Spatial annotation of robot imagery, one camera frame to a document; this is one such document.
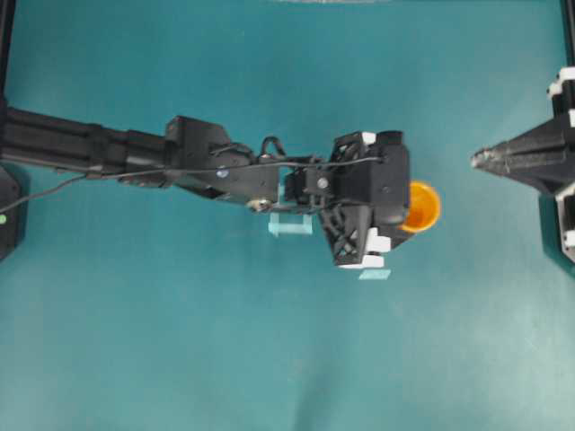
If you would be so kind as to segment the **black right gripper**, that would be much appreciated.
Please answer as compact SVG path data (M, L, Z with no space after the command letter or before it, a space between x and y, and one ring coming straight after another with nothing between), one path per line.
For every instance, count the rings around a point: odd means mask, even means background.
M574 261L574 67L562 68L547 92L551 120L479 150L471 165L554 196L562 252Z

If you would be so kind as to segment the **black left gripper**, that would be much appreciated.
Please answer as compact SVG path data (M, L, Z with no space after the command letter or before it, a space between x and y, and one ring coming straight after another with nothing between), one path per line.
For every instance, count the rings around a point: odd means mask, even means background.
M309 158L285 177L284 199L318 217L334 265L380 269L410 238L410 155L402 131L354 132L334 140L327 161Z

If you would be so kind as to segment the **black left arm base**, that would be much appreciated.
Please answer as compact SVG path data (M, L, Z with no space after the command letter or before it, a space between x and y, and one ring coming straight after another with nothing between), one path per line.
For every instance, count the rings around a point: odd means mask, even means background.
M1 163L1 207L28 195L30 176L13 163ZM27 204L1 212L1 260L8 258L23 241L27 223Z

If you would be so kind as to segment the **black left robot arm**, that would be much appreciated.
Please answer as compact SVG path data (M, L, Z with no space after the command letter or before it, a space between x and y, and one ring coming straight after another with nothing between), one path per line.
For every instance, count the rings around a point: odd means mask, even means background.
M158 136L8 108L1 157L92 180L175 186L254 212L315 215L341 268L379 268L411 238L410 160L400 131L341 136L322 159L290 156L274 136L256 152L218 124L183 116Z

